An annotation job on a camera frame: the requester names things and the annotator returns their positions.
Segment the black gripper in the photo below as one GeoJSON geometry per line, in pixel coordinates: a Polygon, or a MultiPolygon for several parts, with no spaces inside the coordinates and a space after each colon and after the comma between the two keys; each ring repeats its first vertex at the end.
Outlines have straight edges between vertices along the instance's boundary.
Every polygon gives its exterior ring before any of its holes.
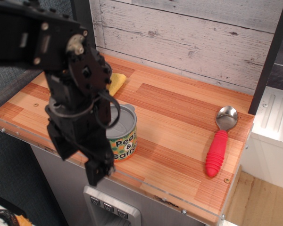
{"type": "Polygon", "coordinates": [[[70,110],[51,97],[45,108],[49,115],[48,134],[56,151],[62,160],[81,151],[88,158],[85,170],[91,186],[115,172],[106,137],[106,130],[115,125],[111,121],[111,103],[115,103],[112,96],[99,94],[82,107],[70,110]]]}

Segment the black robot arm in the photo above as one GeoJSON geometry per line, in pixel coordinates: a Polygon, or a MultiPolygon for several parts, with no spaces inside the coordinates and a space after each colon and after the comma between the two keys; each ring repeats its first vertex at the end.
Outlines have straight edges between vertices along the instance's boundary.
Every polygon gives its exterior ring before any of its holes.
{"type": "Polygon", "coordinates": [[[48,134],[62,159],[77,151],[87,157],[86,174],[95,186],[114,172],[114,156],[106,136],[120,109],[109,94],[111,68],[87,39],[88,31],[36,0],[0,0],[0,66],[45,72],[50,99],[48,134]]]}

